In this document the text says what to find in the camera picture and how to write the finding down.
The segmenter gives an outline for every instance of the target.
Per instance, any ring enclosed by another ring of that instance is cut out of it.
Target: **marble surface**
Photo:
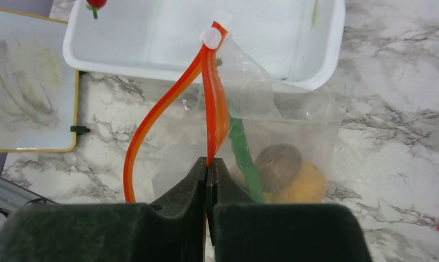
[[[67,19],[73,4],[56,0],[51,17]],[[439,261],[439,0],[347,0],[346,8],[339,66],[321,88],[346,110],[326,201],[354,212],[375,262]],[[11,153],[2,176],[59,203],[123,201],[128,143],[168,87],[83,75],[79,122],[91,133],[69,153]],[[186,101],[178,105],[189,112]],[[145,144],[140,200],[154,199],[154,148],[170,135]]]

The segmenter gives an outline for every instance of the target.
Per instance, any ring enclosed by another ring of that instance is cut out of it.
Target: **whiteboard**
[[[0,152],[74,147],[78,72],[63,59],[66,29],[0,10]]]

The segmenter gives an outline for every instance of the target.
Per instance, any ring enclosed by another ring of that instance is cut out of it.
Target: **green vegetable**
[[[258,169],[250,156],[242,120],[229,116],[229,122],[229,138],[231,139],[231,147],[234,152],[235,162],[245,176],[248,193],[256,201],[264,203],[266,199],[262,190],[262,182],[258,176]]]

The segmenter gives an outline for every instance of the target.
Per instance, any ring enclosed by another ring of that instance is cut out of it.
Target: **toy strawberry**
[[[106,3],[107,0],[86,0],[88,2],[88,9],[92,10],[92,14],[94,16],[94,19],[97,19],[97,10],[102,8]]]

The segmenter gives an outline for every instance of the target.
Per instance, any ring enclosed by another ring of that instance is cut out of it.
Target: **white tray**
[[[274,79],[313,90],[334,72],[344,0],[108,1],[97,20],[77,0],[63,54],[79,70],[176,81],[218,10],[232,17],[234,41]]]
[[[0,152],[75,146],[78,72],[62,55],[63,21],[0,10]]]

